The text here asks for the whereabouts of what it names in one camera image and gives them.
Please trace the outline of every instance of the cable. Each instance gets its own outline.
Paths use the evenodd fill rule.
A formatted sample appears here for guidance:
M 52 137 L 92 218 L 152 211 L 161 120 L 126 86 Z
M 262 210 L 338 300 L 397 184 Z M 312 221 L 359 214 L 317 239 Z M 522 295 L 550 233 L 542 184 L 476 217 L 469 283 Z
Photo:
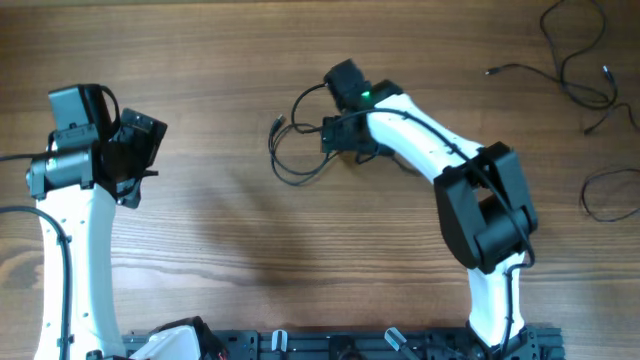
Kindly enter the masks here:
M 594 181 L 598 180 L 598 179 L 602 179 L 605 178 L 607 176 L 611 176 L 611 175 L 616 175 L 616 174 L 620 174 L 620 173 L 625 173 L 625 172 L 630 172 L 630 173 L 636 173 L 636 174 L 640 174 L 640 169 L 638 168 L 624 168 L 624 169 L 618 169 L 618 170 L 612 170 L 612 171 L 607 171 L 607 172 L 603 172 L 603 173 L 599 173 L 599 174 L 595 174 L 592 175 L 590 177 L 588 177 L 585 181 L 584 184 L 582 184 L 582 189 L 580 189 L 580 203 L 582 204 L 582 206 L 584 207 L 584 210 L 587 212 L 587 215 L 591 216 L 595 221 L 597 222 L 608 222 L 608 223 L 614 223 L 614 222 L 618 222 L 620 220 L 624 220 L 630 216 L 633 216 L 637 213 L 640 213 L 640 207 L 631 210 L 630 212 L 622 215 L 622 216 L 618 216 L 615 218 L 601 218 L 598 217 L 589 207 L 589 205 L 587 204 L 587 199 L 586 199 L 586 192 L 587 192 L 587 188 L 589 187 L 589 185 L 591 185 Z
M 538 70 L 532 66 L 529 65 L 524 65 L 524 64 L 518 64 L 518 63 L 509 63 L 509 64 L 505 64 L 502 66 L 498 66 L 498 67 L 494 67 L 491 68 L 489 70 L 487 70 L 486 74 L 487 75 L 494 75 L 497 74 L 503 70 L 506 69 L 511 69 L 511 68 L 521 68 L 521 69 L 525 69 L 528 71 L 531 71 L 533 73 L 536 73 L 548 80 L 551 80 L 557 84 L 560 85 L 560 88 L 562 90 L 563 93 L 565 93 L 574 103 L 590 109 L 590 110 L 608 110 L 606 115 L 599 121 L 597 122 L 595 125 L 590 126 L 589 128 L 587 128 L 586 130 L 584 130 L 584 134 L 588 135 L 590 134 L 595 128 L 597 128 L 598 126 L 600 126 L 607 118 L 609 118 L 609 116 L 611 115 L 612 111 L 620 106 L 627 106 L 629 108 L 629 118 L 631 119 L 631 123 L 634 125 L 634 127 L 636 129 L 638 129 L 638 127 L 635 125 L 635 121 L 633 119 L 633 115 L 631 113 L 631 107 L 629 106 L 629 104 L 627 103 L 621 103 L 618 105 L 616 104 L 616 101 L 618 100 L 618 85 L 616 84 L 615 78 L 613 77 L 613 74 L 609 71 L 609 69 L 606 66 L 603 66 L 603 71 L 604 71 L 604 75 L 607 79 L 607 81 L 609 82 L 609 86 L 611 87 L 612 90 L 612 95 L 611 97 L 609 97 L 609 95 L 594 89 L 592 87 L 586 86 L 586 85 L 581 85 L 581 84 L 577 84 L 577 83 L 573 83 L 573 82 L 569 82 L 566 80 L 566 68 L 567 65 L 569 63 L 570 60 L 583 55 L 585 53 L 587 53 L 588 51 L 592 50 L 599 42 L 600 40 L 602 40 L 602 37 L 604 36 L 606 30 L 607 30 L 607 25 L 608 25 L 608 20 L 607 20 L 607 16 L 604 12 L 604 9 L 602 8 L 602 6 L 596 1 L 596 0 L 589 0 L 589 2 L 591 4 L 594 5 L 594 7 L 596 8 L 598 14 L 600 15 L 600 18 L 602 20 L 602 25 L 600 28 L 600 31 L 598 32 L 598 35 L 594 38 L 594 40 L 591 41 L 591 43 L 589 43 L 589 45 L 587 45 L 586 47 L 577 50 L 571 54 L 569 54 L 567 57 L 563 58 L 562 60 L 559 58 L 558 53 L 557 53 L 557 47 L 553 41 L 553 39 L 551 38 L 551 35 L 549 35 L 549 32 L 547 31 L 547 27 L 545 25 L 545 20 L 546 17 L 555 9 L 558 8 L 558 6 L 560 6 L 562 3 L 564 3 L 565 0 L 560 0 L 558 2 L 556 2 L 555 4 L 553 4 L 550 8 L 548 8 L 547 10 L 545 10 L 544 13 L 542 13 L 542 15 L 540 16 L 540 30 L 542 31 L 542 34 L 544 35 L 547 44 L 549 45 L 549 49 L 551 51 L 551 57 L 553 58 L 553 65 L 555 68 L 555 76 L 550 75 L 545 73 L 544 71 Z M 574 89 L 578 89 L 580 91 L 589 93 L 590 95 L 595 95 L 596 98 L 592 98 L 592 97 L 586 97 L 586 96 L 580 96 L 579 94 L 577 94 Z
M 67 360 L 69 355 L 69 346 L 72 339 L 70 338 L 71 327 L 71 252 L 69 251 L 69 244 L 67 240 L 67 234 L 60 224 L 52 218 L 49 214 L 40 209 L 36 209 L 30 206 L 8 206 L 0 208 L 0 214 L 6 214 L 10 212 L 26 212 L 37 215 L 46 220 L 53 230 L 58 235 L 58 244 L 62 251 L 62 319 L 60 329 L 60 360 Z
M 607 113 L 602 117 L 602 119 L 600 119 L 600 121 L 586 128 L 584 130 L 584 134 L 589 135 L 593 130 L 595 130 L 598 126 L 600 126 L 605 120 L 607 120 L 607 118 L 611 115 L 611 113 L 613 113 L 614 111 L 616 111 L 617 109 L 623 106 L 627 108 L 631 126 L 633 126 L 633 128 L 636 129 L 636 131 L 640 130 L 640 127 L 638 127 L 638 124 L 636 123 L 636 120 L 633 117 L 633 112 L 631 111 L 631 105 L 629 105 L 628 103 L 619 103 L 619 104 L 616 104 L 615 106 L 610 107 L 609 111 L 607 111 Z
M 7 155 L 0 156 L 0 162 L 2 161 L 10 161 L 10 160 L 21 160 L 21 159 L 34 159 L 43 155 L 47 155 L 47 153 L 40 154 L 16 154 L 16 155 Z
M 322 89 L 326 87 L 326 84 L 317 84 L 314 85 L 310 88 L 308 88 L 307 90 L 303 91 L 298 98 L 296 99 L 296 101 L 293 103 L 293 106 L 291 107 L 291 124 L 285 126 L 284 128 L 282 128 L 280 130 L 280 128 L 282 127 L 282 125 L 284 124 L 285 118 L 283 115 L 280 115 L 278 118 L 276 118 L 276 120 L 273 122 L 273 125 L 271 126 L 271 130 L 269 131 L 269 138 L 267 140 L 267 147 L 269 149 L 269 155 L 271 156 L 271 170 L 273 171 L 273 173 L 276 175 L 276 177 L 284 182 L 285 184 L 291 185 L 291 186 L 300 186 L 303 185 L 305 183 L 307 183 L 309 180 L 311 180 L 312 178 L 314 178 L 315 176 L 317 176 L 322 169 L 333 159 L 335 158 L 337 155 L 339 155 L 339 152 L 334 152 L 334 153 L 329 153 L 326 154 L 324 159 L 322 160 L 322 162 L 315 167 L 314 169 L 310 170 L 310 171 L 297 171 L 297 170 L 293 170 L 289 167 L 287 167 L 286 165 L 284 165 L 280 159 L 278 159 L 278 156 L 276 155 L 277 152 L 277 147 L 280 144 L 280 140 L 282 140 L 282 138 L 291 130 L 294 129 L 297 133 L 299 134 L 312 134 L 312 133 L 317 133 L 322 131 L 322 129 L 324 128 L 324 126 L 315 126 L 309 123 L 297 123 L 295 120 L 295 116 L 296 116 L 296 111 L 298 110 L 298 105 L 300 105 L 300 102 L 302 101 L 302 99 L 304 99 L 305 96 L 309 95 L 309 93 L 318 90 L 318 89 Z M 356 163 L 358 163 L 358 165 L 364 164 L 366 162 L 369 162 L 373 159 L 375 159 L 376 157 L 378 157 L 378 150 L 376 149 L 376 152 L 374 154 L 372 154 L 370 157 L 362 160 L 360 159 L 360 156 L 358 154 L 358 156 L 356 157 Z M 398 167 L 400 167 L 400 170 L 402 170 L 403 172 L 406 172 L 408 174 L 414 175 L 414 176 L 419 176 L 421 175 L 420 172 L 418 172 L 415 169 L 411 169 L 408 168 L 406 165 L 402 164 L 401 162 L 399 162 L 395 156 L 391 157 L 391 160 L 396 163 L 398 165 Z M 285 172 L 291 174 L 291 175 L 295 175 L 295 176 L 305 176 L 305 178 L 298 180 L 298 181 L 290 181 L 285 179 L 280 172 L 278 171 L 278 167 L 281 168 L 282 170 L 284 170 Z
M 299 134 L 311 134 L 311 133 L 322 131 L 322 126 L 314 126 L 314 125 L 311 125 L 311 124 L 297 124 L 296 123 L 296 110 L 298 110 L 298 105 L 300 104 L 300 101 L 302 101 L 302 99 L 304 99 L 305 96 L 307 96 L 310 92 L 316 91 L 318 89 L 322 89 L 323 87 L 326 87 L 326 86 L 327 86 L 326 84 L 313 85 L 312 87 L 310 87 L 307 90 L 303 91 L 302 94 L 300 94 L 300 96 L 298 96 L 296 101 L 293 103 L 293 107 L 291 108 L 291 125 L 293 125 L 293 128 L 296 129 L 296 131 Z M 306 126 L 306 127 L 309 127 L 310 129 L 309 130 L 300 130 L 300 126 Z

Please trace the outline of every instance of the cable connector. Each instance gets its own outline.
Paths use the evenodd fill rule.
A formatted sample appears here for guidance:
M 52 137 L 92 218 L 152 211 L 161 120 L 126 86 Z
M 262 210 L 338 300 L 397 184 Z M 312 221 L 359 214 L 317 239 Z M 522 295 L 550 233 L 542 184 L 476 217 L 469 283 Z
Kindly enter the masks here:
M 275 133 L 280 130 L 285 120 L 287 120 L 287 118 L 283 114 L 280 114 L 280 116 L 276 118 L 276 120 L 273 122 L 273 125 L 271 125 L 271 130 L 269 130 L 269 137 L 273 137 L 273 135 L 275 135 Z
M 485 72 L 484 74 L 485 75 L 494 75 L 494 74 L 499 73 L 500 71 L 502 71 L 502 68 L 499 68 L 499 67 L 498 68 L 491 68 L 491 69 L 487 70 L 487 72 Z
M 602 71 L 604 71 L 604 76 L 607 77 L 607 80 L 613 82 L 613 74 L 611 74 L 611 71 L 609 71 L 607 65 L 602 66 Z

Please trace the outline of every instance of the wooden surface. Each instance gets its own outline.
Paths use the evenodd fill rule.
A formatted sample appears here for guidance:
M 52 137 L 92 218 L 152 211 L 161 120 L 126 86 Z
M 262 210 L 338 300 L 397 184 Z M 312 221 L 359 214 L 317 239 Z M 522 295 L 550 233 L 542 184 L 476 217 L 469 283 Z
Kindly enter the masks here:
M 113 230 L 122 332 L 201 315 L 215 329 L 462 326 L 467 275 L 442 241 L 431 186 L 388 160 L 334 161 L 310 186 L 271 173 L 273 119 L 352 57 L 372 81 L 400 84 L 424 111 L 484 144 L 516 147 L 540 227 L 522 277 L 527 321 L 562 327 L 569 359 L 640 357 L 640 218 L 599 224 L 578 204 L 582 180 L 638 165 L 640 137 L 617 114 L 571 103 L 549 82 L 485 69 L 551 70 L 538 16 L 550 1 L 283 2 L 0 10 L 0 154 L 43 149 L 47 92 L 95 82 L 123 107 L 169 124 L 136 211 Z M 639 108 L 638 2 L 607 1 L 610 28 L 569 76 Z M 598 30 L 588 7 L 550 18 L 563 49 Z M 314 94 L 299 118 L 335 114 Z M 316 136 L 291 136 L 283 159 L 311 168 Z M 33 204 L 26 162 L 0 165 L 0 205 Z M 637 204 L 637 181 L 618 197 Z M 619 211 L 609 202 L 609 210 Z M 0 218 L 0 358 L 30 358 L 42 310 L 36 219 Z

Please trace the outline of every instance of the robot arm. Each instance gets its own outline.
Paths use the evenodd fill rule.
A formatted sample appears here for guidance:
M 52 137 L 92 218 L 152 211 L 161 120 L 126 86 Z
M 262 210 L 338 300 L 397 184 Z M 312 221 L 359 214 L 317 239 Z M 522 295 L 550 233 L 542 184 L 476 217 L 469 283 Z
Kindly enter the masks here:
M 114 100 L 113 123 L 103 92 Z M 120 118 L 113 94 L 100 85 L 56 90 L 49 98 L 56 130 L 48 152 L 32 161 L 27 184 L 37 208 L 65 230 L 71 259 L 63 263 L 56 234 L 43 220 L 44 313 L 35 358 L 51 359 L 63 347 L 63 360 L 125 356 L 111 281 L 115 207 L 138 206 L 167 126 L 129 109 Z
M 469 273 L 469 326 L 484 351 L 503 356 L 500 348 L 508 318 L 512 319 L 509 340 L 524 327 L 519 308 L 519 270 L 513 271 L 512 281 L 505 274 L 524 261 L 521 234 L 529 236 L 537 227 L 516 154 L 502 143 L 484 148 L 452 133 L 423 113 L 397 85 L 385 80 L 371 86 L 351 60 L 336 65 L 325 76 L 325 83 L 342 116 L 325 118 L 324 150 L 399 153 L 434 184 L 443 238 Z M 350 116 L 363 112 L 366 115 Z M 428 124 L 440 137 L 417 121 Z M 478 202 L 475 189 L 481 185 L 479 179 L 441 137 L 483 169 L 500 194 Z M 497 196 L 506 200 L 508 209 L 501 208 Z M 506 211 L 522 231 L 514 227 Z

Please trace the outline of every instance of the wooden table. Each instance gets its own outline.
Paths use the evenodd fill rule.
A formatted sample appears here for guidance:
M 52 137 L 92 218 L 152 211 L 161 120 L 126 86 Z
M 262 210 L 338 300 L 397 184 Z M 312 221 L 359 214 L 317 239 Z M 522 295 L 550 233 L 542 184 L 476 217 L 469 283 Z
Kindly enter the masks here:
M 351 57 L 370 80 L 392 79 L 461 136 L 517 149 L 540 220 L 532 237 L 538 264 L 522 277 L 523 315 L 561 327 L 569 359 L 636 359 L 640 218 L 596 223 L 578 193 L 595 170 L 637 165 L 640 137 L 623 113 L 585 137 L 581 130 L 601 114 L 571 103 L 552 83 L 517 70 L 484 75 L 512 61 L 552 70 L 537 25 L 550 4 L 2 9 L 0 154 L 43 149 L 54 127 L 47 92 L 75 83 L 106 84 L 121 107 L 169 124 L 154 166 L 160 176 L 144 181 L 140 208 L 118 209 L 114 223 L 122 332 L 194 315 L 215 329 L 462 326 L 466 271 L 442 241 L 425 180 L 386 159 L 355 166 L 350 157 L 306 187 L 271 173 L 273 119 Z M 604 41 L 568 74 L 606 89 L 606 64 L 621 98 L 638 108 L 640 6 L 607 1 L 605 8 Z M 597 32 L 589 9 L 571 6 L 550 18 L 562 49 Z M 299 119 L 320 123 L 335 113 L 327 93 L 314 93 Z M 317 136 L 291 135 L 282 156 L 311 168 L 319 148 Z M 28 164 L 0 166 L 0 205 L 33 204 Z M 637 204 L 638 195 L 636 181 L 622 192 L 624 205 Z M 0 229 L 0 358 L 31 358 L 41 326 L 39 225 L 6 215 Z

